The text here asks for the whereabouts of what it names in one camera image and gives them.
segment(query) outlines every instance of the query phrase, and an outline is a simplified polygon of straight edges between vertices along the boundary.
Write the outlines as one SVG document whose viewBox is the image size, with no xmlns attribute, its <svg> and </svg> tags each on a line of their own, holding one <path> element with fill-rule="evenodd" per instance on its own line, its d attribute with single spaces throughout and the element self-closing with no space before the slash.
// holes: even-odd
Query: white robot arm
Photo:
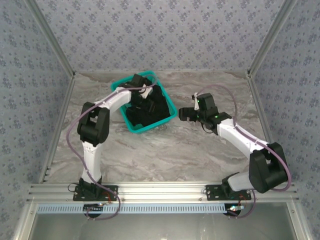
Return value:
<svg viewBox="0 0 320 240">
<path fill-rule="evenodd" d="M 146 80 L 146 78 L 135 74 L 130 82 L 117 87 L 114 92 L 103 100 L 96 101 L 95 103 L 86 102 L 83 105 L 82 113 L 92 106 L 99 104 L 98 107 L 86 114 L 79 121 L 77 128 L 77 132 L 82 141 L 84 162 L 96 182 L 101 182 L 102 179 L 100 171 L 101 152 L 104 148 L 104 142 L 109 135 L 110 116 L 121 106 L 130 103 L 132 96 L 134 96 L 136 100 L 137 98 L 141 100 L 146 99 L 153 91 L 152 87 L 145 88 L 147 87 Z M 132 88 L 145 89 L 132 91 L 130 90 Z M 89 185 L 93 183 L 86 169 L 83 169 L 80 181 Z"/>
<path fill-rule="evenodd" d="M 115 92 L 120 91 L 123 87 L 117 87 Z M 111 116 L 117 109 L 119 109 L 122 105 L 128 104 L 131 100 L 131 91 L 125 90 L 121 91 L 118 94 L 111 93 L 112 96 L 108 101 L 101 104 L 100 108 L 106 108 L 109 110 L 109 115 Z M 83 141 L 83 158 L 86 163 L 86 166 L 91 173 L 93 179 L 95 181 L 99 181 L 102 177 L 100 171 L 100 162 L 101 162 L 101 152 L 103 151 L 104 143 L 98 143 L 96 146 L 89 141 Z M 83 169 L 82 179 L 87 183 L 92 183 L 92 180 L 89 178 L 87 171 Z"/>
<path fill-rule="evenodd" d="M 288 176 L 277 158 L 268 152 L 262 145 L 273 150 L 285 164 L 286 158 L 280 144 L 269 144 L 247 132 L 225 112 L 219 112 L 214 98 L 210 93 L 192 96 L 194 107 L 179 109 L 181 121 L 200 122 L 203 130 L 208 129 L 216 135 L 228 140 L 239 149 L 249 160 L 249 171 L 234 173 L 222 180 L 222 188 L 228 196 L 241 190 L 255 189 L 265 193 L 270 189 L 286 182 Z"/>
</svg>

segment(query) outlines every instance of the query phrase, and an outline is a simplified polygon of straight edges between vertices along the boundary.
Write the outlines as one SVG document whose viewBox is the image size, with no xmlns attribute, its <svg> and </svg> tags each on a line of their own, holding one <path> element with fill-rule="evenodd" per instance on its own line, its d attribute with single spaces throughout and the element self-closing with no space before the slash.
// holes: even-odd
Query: cable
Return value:
<svg viewBox="0 0 320 240">
<path fill-rule="evenodd" d="M 70 184 L 66 187 L 69 192 L 74 193 L 75 191 L 71 191 L 71 190 L 70 190 L 70 186 L 71 186 L 71 185 L 77 185 L 77 186 L 78 186 L 79 183 L 73 182 L 73 183 L 70 183 Z"/>
<path fill-rule="evenodd" d="M 255 142 L 256 139 L 254 139 L 253 137 L 247 135 L 246 133 L 244 133 L 241 129 L 239 129 L 239 127 L 237 126 L 237 116 L 238 116 L 238 106 L 237 106 L 237 101 L 236 101 L 236 98 L 235 96 L 233 95 L 233 93 L 225 86 L 222 86 L 222 85 L 219 85 L 219 84 L 210 84 L 204 88 L 202 88 L 198 94 L 200 94 L 201 92 L 203 92 L 204 90 L 208 89 L 208 88 L 211 88 L 211 87 L 218 87 L 218 88 L 222 88 L 224 90 L 226 90 L 232 100 L 233 100 L 233 103 L 234 103 L 234 117 L 233 117 L 233 125 L 234 125 L 234 128 L 242 135 L 244 136 L 245 138 Z M 259 141 L 256 141 L 256 144 L 258 144 L 259 146 L 263 147 L 264 149 L 268 150 L 273 156 L 276 157 L 276 159 L 281 163 L 281 165 L 283 166 L 284 170 L 285 170 L 285 174 L 287 175 L 287 178 L 288 178 L 288 181 L 287 181 L 287 184 L 284 188 L 281 188 L 281 189 L 277 189 L 277 188 L 273 188 L 272 190 L 273 191 L 276 191 L 276 192 L 284 192 L 286 190 L 288 190 L 291 186 L 291 182 L 292 182 L 292 177 L 291 177 L 291 173 L 289 171 L 289 168 L 288 166 L 285 164 L 285 162 L 283 161 L 283 159 L 275 152 L 273 151 L 270 147 L 268 147 L 267 145 L 259 142 Z"/>
<path fill-rule="evenodd" d="M 110 194 L 109 194 L 109 192 L 105 192 L 106 194 L 107 194 L 107 196 L 108 196 L 108 201 L 109 201 L 109 203 L 111 203 L 111 198 L 110 198 Z"/>
<path fill-rule="evenodd" d="M 75 120 L 73 120 L 70 124 L 70 127 L 69 129 L 67 130 L 66 132 L 66 142 L 69 146 L 69 148 L 71 149 L 71 151 L 78 156 L 78 158 L 81 160 L 82 162 L 82 165 L 84 167 L 84 169 L 86 170 L 86 173 L 88 174 L 88 177 L 90 178 L 90 180 L 95 184 L 97 185 L 99 188 L 102 188 L 103 190 L 106 190 L 108 193 L 114 195 L 116 197 L 116 199 L 118 200 L 119 202 L 119 205 L 115 211 L 115 213 L 113 213 L 112 215 L 110 216 L 107 216 L 107 217 L 101 217 L 101 218 L 90 218 L 88 217 L 88 214 L 87 214 L 87 217 L 88 219 L 94 219 L 95 221 L 101 221 L 101 220 L 107 220 L 107 219 L 111 219 L 111 218 L 114 218 L 116 215 L 118 215 L 120 209 L 121 209 L 121 200 L 119 198 L 119 196 L 113 192 L 111 189 L 99 184 L 93 177 L 92 175 L 90 174 L 89 170 L 88 170 L 88 167 L 87 167 L 87 164 L 85 162 L 85 159 L 74 149 L 74 147 L 71 145 L 70 143 L 70 133 L 71 133 L 71 130 L 76 126 L 76 124 L 80 121 L 80 119 L 82 119 L 86 114 L 90 113 L 93 109 L 99 107 L 100 105 L 102 105 L 104 102 L 108 101 L 109 99 L 113 98 L 115 95 L 121 93 L 121 92 L 124 92 L 124 91 L 131 91 L 131 90 L 143 90 L 143 89 L 147 89 L 147 88 L 152 88 L 153 86 L 155 86 L 158 82 L 158 78 L 156 75 L 153 75 L 153 74 L 148 74 L 148 75 L 145 75 L 143 77 L 153 77 L 155 79 L 154 83 L 152 83 L 151 85 L 149 86 L 145 86 L 145 87 L 130 87 L 130 88 L 122 88 L 120 90 L 117 90 L 117 91 L 114 91 L 113 93 L 111 93 L 110 95 L 108 95 L 105 99 L 103 99 L 102 101 L 100 101 L 99 103 L 97 103 L 96 105 L 90 107 L 89 109 L 87 109 L 86 111 L 84 111 L 79 117 L 77 117 Z"/>
<path fill-rule="evenodd" d="M 244 208 L 246 208 L 246 206 L 247 206 L 247 199 L 246 199 L 245 196 L 243 196 L 242 194 L 239 194 L 239 197 L 244 199 L 244 201 L 245 201 Z"/>
<path fill-rule="evenodd" d="M 231 218 L 235 218 L 235 219 L 243 219 L 247 216 L 249 216 L 250 214 L 252 214 L 252 212 L 255 210 L 256 208 L 256 194 L 255 194 L 255 191 L 252 189 L 252 194 L 253 194 L 253 205 L 251 207 L 251 209 L 245 214 L 245 215 L 242 215 L 242 216 L 238 216 L 237 214 L 235 214 L 234 212 L 232 211 L 227 211 L 229 214 L 232 214 L 234 216 L 230 216 Z"/>
<path fill-rule="evenodd" d="M 205 131 L 207 134 L 213 134 L 214 133 L 214 131 L 206 131 L 205 128 L 204 128 L 204 124 L 203 123 L 201 123 L 201 127 L 202 127 L 203 131 Z"/>
</svg>

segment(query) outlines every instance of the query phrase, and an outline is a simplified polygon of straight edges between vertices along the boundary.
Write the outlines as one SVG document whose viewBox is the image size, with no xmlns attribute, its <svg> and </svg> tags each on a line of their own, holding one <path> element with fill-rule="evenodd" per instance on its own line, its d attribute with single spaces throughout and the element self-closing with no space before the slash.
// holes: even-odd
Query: patterned wallpaper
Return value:
<svg viewBox="0 0 320 240">
<path fill-rule="evenodd" d="M 254 79 L 314 239 L 320 239 L 319 0 L 298 1 Z"/>
<path fill-rule="evenodd" d="M 73 70 L 249 68 L 283 0 L 37 0 Z"/>
<path fill-rule="evenodd" d="M 0 4 L 0 239 L 39 179 L 69 78 L 23 0 Z"/>
</svg>

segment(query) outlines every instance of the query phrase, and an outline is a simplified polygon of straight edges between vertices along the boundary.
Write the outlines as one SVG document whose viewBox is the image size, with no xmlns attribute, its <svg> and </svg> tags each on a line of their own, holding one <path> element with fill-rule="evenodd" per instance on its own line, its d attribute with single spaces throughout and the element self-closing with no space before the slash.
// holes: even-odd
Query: marble surface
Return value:
<svg viewBox="0 0 320 240">
<path fill-rule="evenodd" d="M 94 102 L 108 95 L 110 85 L 133 72 L 90 73 L 75 76 L 75 85 L 65 116 L 60 139 L 46 178 L 51 183 L 77 182 L 83 166 L 68 148 L 66 132 L 79 116 L 84 102 Z M 263 130 L 247 80 L 233 72 L 158 71 L 160 82 L 176 108 L 191 107 L 191 95 L 201 88 L 220 83 L 235 95 L 238 123 L 252 134 L 264 139 Z M 208 89 L 220 112 L 233 116 L 231 97 L 222 89 Z M 76 128 L 71 143 L 83 152 Z M 110 132 L 101 155 L 104 182 L 135 181 L 220 181 L 235 172 L 249 169 L 249 161 L 226 140 L 205 133 L 195 122 L 183 122 L 178 117 L 165 125 L 142 134 L 128 131 L 120 111 L 110 120 Z"/>
</svg>

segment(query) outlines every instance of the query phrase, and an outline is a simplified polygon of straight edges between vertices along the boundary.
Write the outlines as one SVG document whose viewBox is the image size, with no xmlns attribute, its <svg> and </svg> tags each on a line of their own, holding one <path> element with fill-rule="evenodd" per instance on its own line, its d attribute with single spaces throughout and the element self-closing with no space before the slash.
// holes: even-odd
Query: teal plastic basket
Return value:
<svg viewBox="0 0 320 240">
<path fill-rule="evenodd" d="M 144 71 L 144 72 L 140 72 L 138 73 L 140 76 L 147 76 L 147 78 L 152 82 L 154 83 L 156 78 L 155 77 L 152 77 L 153 76 L 157 76 L 153 71 Z M 134 76 L 128 76 L 128 77 L 125 77 L 119 81 L 116 81 L 114 83 L 111 84 L 111 90 L 114 91 L 120 84 L 122 83 L 125 83 L 125 82 L 128 82 L 128 81 L 131 81 L 132 78 Z M 145 131 L 148 131 L 150 129 L 154 129 L 155 127 L 158 127 L 160 125 L 163 125 L 167 122 L 169 122 L 171 119 L 175 118 L 178 114 L 178 111 L 174 105 L 174 103 L 171 101 L 169 95 L 167 94 L 166 90 L 164 89 L 164 87 L 162 86 L 162 84 L 159 82 L 159 79 L 158 79 L 158 82 L 156 83 L 156 85 L 158 85 L 161 90 L 162 90 L 162 94 L 163 96 L 165 97 L 165 100 L 166 100 L 166 103 L 168 104 L 168 107 L 169 107 L 169 113 L 170 113 L 170 116 L 165 118 L 165 119 L 162 119 L 161 121 L 157 121 L 151 125 L 148 125 L 148 126 L 142 126 L 141 124 L 137 124 L 136 126 L 133 126 L 131 124 L 131 122 L 128 120 L 127 116 L 126 116 L 126 109 L 128 107 L 130 107 L 130 103 L 128 104 L 125 104 L 123 105 L 121 108 L 120 108 L 120 111 L 121 111 L 121 114 L 124 118 L 124 121 L 125 121 L 125 124 L 126 126 L 128 127 L 129 131 L 134 133 L 134 134 L 141 134 Z"/>
</svg>

